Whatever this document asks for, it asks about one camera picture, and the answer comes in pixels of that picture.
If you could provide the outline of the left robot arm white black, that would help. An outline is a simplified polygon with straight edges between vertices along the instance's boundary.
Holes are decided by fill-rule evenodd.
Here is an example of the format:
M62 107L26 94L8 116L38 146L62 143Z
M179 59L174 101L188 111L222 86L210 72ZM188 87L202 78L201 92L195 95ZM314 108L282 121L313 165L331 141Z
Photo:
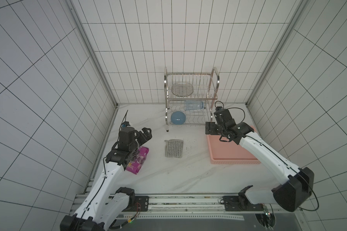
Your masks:
M120 213L135 206L135 192L120 187L110 197L117 178L126 170L133 154L152 138L151 129L137 131L131 126L120 128L118 140L103 161L103 170L93 183L84 202L73 215L60 223L62 231L107 231Z

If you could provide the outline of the grey striped square dishcloth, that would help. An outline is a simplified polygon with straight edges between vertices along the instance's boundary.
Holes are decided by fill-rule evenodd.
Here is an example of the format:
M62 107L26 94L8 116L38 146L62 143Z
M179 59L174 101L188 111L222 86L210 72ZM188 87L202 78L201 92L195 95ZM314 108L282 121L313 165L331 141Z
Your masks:
M165 157L181 158L183 155L184 141L179 139L165 140Z

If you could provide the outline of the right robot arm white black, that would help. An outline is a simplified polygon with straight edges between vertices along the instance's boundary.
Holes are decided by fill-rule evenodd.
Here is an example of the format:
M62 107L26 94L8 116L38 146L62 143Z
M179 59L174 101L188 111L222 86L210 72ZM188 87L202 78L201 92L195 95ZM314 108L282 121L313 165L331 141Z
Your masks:
M288 212L296 211L314 195L314 172L300 168L268 145L245 122L236 123L228 109L217 107L215 122L205 124L207 135L218 135L221 142L234 142L255 156L275 177L278 184L265 189L249 185L238 195L251 204L278 204Z

